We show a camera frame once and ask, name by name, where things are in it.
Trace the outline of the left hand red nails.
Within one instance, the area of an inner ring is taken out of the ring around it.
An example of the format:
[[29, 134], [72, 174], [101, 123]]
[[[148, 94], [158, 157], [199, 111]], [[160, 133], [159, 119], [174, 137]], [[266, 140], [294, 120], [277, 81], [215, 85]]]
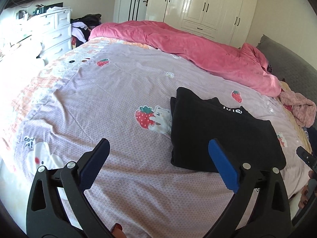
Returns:
[[122, 226], [119, 223], [115, 223], [111, 229], [111, 233], [115, 238], [126, 238], [127, 236], [122, 230]]

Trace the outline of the right hand dark nails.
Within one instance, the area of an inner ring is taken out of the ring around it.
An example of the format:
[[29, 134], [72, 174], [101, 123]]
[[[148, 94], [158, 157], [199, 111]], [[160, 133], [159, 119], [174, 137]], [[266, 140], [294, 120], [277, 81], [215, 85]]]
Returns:
[[[308, 176], [310, 179], [314, 179], [315, 178], [315, 172], [314, 171], [309, 171]], [[309, 193], [309, 187], [308, 185], [304, 186], [302, 191], [301, 191], [301, 197], [300, 197], [300, 201], [298, 204], [299, 208], [304, 208], [309, 200], [309, 196], [307, 195]]]

